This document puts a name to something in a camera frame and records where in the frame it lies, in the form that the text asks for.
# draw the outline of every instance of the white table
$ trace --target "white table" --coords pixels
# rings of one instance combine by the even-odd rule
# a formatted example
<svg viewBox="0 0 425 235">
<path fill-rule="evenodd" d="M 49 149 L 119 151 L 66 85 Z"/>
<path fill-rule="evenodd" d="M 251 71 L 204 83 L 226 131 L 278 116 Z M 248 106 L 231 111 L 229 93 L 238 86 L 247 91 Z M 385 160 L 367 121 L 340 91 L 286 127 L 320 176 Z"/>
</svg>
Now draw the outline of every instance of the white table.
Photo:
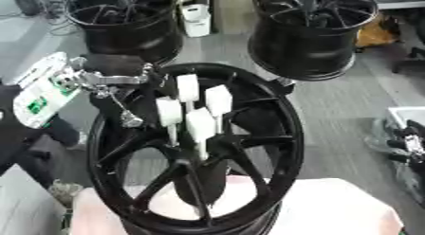
<svg viewBox="0 0 425 235">
<path fill-rule="evenodd" d="M 247 177 L 230 176 L 212 214 L 238 208 L 254 193 Z M 196 217 L 194 209 L 179 201 L 172 187 L 156 196 L 150 209 L 176 218 Z M 402 227 L 393 208 L 346 181 L 326 178 L 297 181 L 284 198 L 279 218 L 269 235 L 398 235 Z M 127 233 L 119 217 L 94 190 L 87 189 L 75 200 L 71 235 Z"/>
</svg>

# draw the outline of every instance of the white container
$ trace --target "white container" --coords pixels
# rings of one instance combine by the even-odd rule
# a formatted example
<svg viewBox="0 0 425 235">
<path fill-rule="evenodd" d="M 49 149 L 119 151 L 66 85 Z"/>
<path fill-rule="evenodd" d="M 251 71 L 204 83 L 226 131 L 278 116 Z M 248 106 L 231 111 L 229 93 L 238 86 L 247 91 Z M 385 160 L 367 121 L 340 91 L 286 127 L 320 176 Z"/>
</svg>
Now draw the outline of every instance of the white container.
<svg viewBox="0 0 425 235">
<path fill-rule="evenodd" d="M 208 11 L 208 5 L 183 6 L 181 15 L 189 37 L 201 37 L 211 33 L 211 14 Z"/>
</svg>

